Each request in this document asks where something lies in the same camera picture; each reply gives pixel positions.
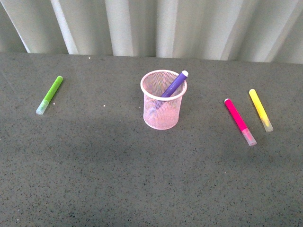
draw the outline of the green marker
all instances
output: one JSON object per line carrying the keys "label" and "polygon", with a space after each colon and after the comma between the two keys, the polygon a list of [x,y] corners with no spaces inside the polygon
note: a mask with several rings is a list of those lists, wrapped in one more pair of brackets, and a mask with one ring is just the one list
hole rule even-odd
{"label": "green marker", "polygon": [[44,111],[46,110],[48,104],[51,102],[53,96],[56,94],[56,91],[60,87],[61,83],[63,81],[62,76],[58,76],[49,91],[47,92],[46,96],[44,97],[43,101],[39,105],[38,109],[36,110],[36,114],[42,115]]}

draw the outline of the speckled surface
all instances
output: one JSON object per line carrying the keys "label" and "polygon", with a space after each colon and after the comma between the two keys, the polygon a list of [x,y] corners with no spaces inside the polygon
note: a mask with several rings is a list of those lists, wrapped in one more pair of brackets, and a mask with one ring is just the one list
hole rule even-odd
{"label": "speckled surface", "polygon": [[[140,80],[157,69],[189,72],[166,131],[143,120]],[[302,107],[303,65],[1,53],[0,227],[301,227]]]}

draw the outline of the pink marker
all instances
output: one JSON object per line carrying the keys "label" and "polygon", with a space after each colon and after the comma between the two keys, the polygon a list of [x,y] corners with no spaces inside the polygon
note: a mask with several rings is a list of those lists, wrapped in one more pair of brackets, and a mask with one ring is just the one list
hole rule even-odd
{"label": "pink marker", "polygon": [[239,129],[241,130],[248,144],[250,146],[256,145],[257,142],[255,138],[252,136],[251,132],[247,128],[245,122],[241,118],[239,112],[237,111],[236,107],[233,105],[232,101],[229,98],[227,98],[225,99],[224,103],[227,109],[229,110],[229,112],[231,113],[232,117],[234,118],[235,122],[237,123]]}

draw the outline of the yellow marker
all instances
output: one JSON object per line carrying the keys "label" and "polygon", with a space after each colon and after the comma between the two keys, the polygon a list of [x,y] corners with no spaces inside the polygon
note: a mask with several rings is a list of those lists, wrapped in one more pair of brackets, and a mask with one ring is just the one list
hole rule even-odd
{"label": "yellow marker", "polygon": [[255,108],[257,109],[257,112],[261,118],[261,121],[264,125],[264,128],[265,128],[265,131],[272,131],[274,130],[273,129],[273,126],[271,125],[270,121],[269,121],[269,118],[267,117],[267,114],[262,106],[262,103],[255,91],[255,89],[251,89],[250,90],[250,97],[252,99],[252,102],[254,103],[255,105]]}

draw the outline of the mesh cup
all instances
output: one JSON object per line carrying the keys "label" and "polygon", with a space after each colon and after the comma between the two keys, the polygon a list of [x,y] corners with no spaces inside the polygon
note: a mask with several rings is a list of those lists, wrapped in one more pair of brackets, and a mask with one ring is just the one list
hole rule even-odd
{"label": "mesh cup", "polygon": [[141,80],[140,85],[144,93],[143,119],[154,129],[170,129],[179,120],[182,96],[187,89],[186,81],[177,88],[171,97],[161,97],[178,75],[169,70],[156,70],[147,73]]}

